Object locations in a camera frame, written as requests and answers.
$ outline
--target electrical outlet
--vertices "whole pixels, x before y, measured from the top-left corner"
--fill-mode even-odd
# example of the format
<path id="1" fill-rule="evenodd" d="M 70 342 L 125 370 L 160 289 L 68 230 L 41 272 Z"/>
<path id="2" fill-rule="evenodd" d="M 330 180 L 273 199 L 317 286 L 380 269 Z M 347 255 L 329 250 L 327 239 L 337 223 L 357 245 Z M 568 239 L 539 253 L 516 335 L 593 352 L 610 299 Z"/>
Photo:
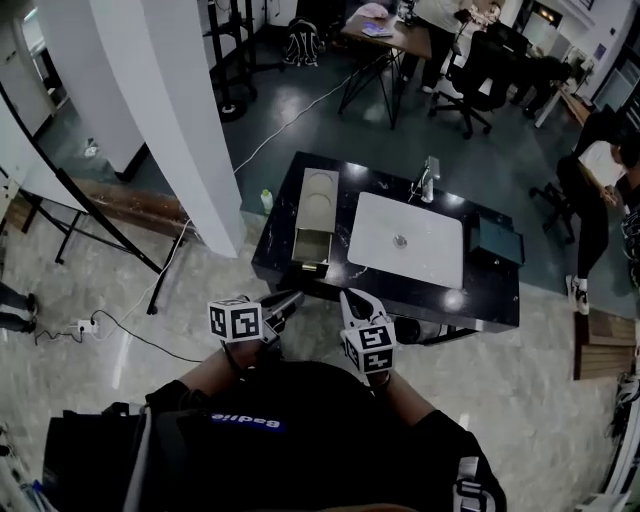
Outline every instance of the electrical outlet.
<path id="1" fill-rule="evenodd" d="M 93 323 L 91 320 L 78 320 L 78 332 L 98 334 L 98 327 L 97 320 L 94 320 Z"/>

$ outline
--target tile floor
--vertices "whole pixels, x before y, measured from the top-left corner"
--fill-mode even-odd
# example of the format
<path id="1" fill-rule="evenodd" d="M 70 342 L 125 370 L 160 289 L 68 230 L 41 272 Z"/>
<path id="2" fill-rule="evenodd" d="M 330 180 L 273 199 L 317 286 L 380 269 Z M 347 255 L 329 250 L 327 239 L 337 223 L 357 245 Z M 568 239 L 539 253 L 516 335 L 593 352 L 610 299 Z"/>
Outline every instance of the tile floor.
<path id="1" fill-rule="evenodd" d="M 267 292 L 250 267 L 264 219 L 245 219 L 248 237 L 238 259 L 188 243 L 168 272 L 159 314 L 148 317 L 141 306 L 126 325 L 185 357 L 207 356 L 217 344 L 207 334 L 206 302 Z M 101 229 L 91 219 L 84 222 Z M 170 239 L 120 227 L 156 261 L 164 260 Z M 41 328 L 65 331 L 97 308 L 120 318 L 154 281 L 132 256 L 79 236 L 67 248 L 66 264 L 56 265 L 61 238 L 41 217 L 28 235 L 9 233 L 3 281 L 38 295 Z M 563 296 L 523 284 L 521 304 L 519 330 L 402 347 L 397 369 L 452 418 L 468 415 L 511 510 L 565 512 L 605 476 L 616 383 L 571 380 L 572 318 Z M 338 346 L 340 324 L 337 304 L 308 300 L 283 337 L 286 356 L 349 368 Z M 104 320 L 102 334 L 110 328 Z M 37 346 L 27 335 L 0 332 L 0 417 L 11 426 L 32 478 L 39 479 L 51 415 L 97 412 L 116 400 L 140 403 L 191 366 L 122 331 L 102 342 L 85 337 L 82 344 L 43 337 Z"/>

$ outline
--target black marble countertop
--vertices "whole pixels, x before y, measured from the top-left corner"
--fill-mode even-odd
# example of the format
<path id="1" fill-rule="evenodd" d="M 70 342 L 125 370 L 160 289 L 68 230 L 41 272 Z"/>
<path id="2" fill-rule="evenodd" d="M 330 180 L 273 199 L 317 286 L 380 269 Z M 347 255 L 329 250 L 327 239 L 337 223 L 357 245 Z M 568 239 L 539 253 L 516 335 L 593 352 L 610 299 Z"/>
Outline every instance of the black marble countertop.
<path id="1" fill-rule="evenodd" d="M 295 222 L 302 179 L 306 168 L 338 171 L 336 229 L 330 264 L 323 279 L 290 279 L 289 263 L 295 237 Z M 378 297 L 388 313 L 418 318 L 477 331 L 500 332 L 520 323 L 520 292 L 515 265 L 481 265 L 467 254 L 468 221 L 474 214 L 513 227 L 510 217 L 461 197 L 434 190 L 434 201 L 412 201 L 418 208 L 458 219 L 465 232 L 463 289 L 454 290 L 398 276 L 347 260 L 351 230 L 361 192 L 407 202 L 411 182 L 376 172 L 357 164 L 296 153 L 274 202 L 260 242 L 253 256 L 256 275 L 272 287 L 295 288 L 307 295 L 339 300 L 343 288 L 358 288 Z"/>

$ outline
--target faucet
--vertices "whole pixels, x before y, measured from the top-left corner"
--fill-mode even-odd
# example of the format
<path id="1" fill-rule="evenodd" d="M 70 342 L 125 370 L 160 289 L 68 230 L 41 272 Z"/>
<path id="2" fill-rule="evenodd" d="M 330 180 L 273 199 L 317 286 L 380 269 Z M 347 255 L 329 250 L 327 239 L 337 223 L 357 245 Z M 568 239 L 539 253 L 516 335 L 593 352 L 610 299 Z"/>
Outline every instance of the faucet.
<path id="1" fill-rule="evenodd" d="M 413 199 L 413 196 L 420 195 L 420 199 L 423 203 L 433 202 L 433 180 L 440 179 L 440 160 L 436 157 L 430 156 L 424 161 L 424 168 L 422 174 L 411 184 L 409 201 Z"/>

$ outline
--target white sneaker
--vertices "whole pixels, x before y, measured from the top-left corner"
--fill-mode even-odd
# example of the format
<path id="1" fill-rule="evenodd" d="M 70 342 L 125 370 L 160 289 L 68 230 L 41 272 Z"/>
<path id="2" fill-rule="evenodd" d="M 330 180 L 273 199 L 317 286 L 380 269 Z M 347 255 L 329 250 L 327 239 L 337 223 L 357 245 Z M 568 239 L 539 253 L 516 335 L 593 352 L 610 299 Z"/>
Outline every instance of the white sneaker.
<path id="1" fill-rule="evenodd" d="M 567 276 L 565 278 L 567 284 L 567 294 L 569 295 L 569 304 L 571 309 L 578 311 L 581 315 L 589 314 L 589 298 L 587 292 L 579 288 L 578 278 L 576 276 Z"/>

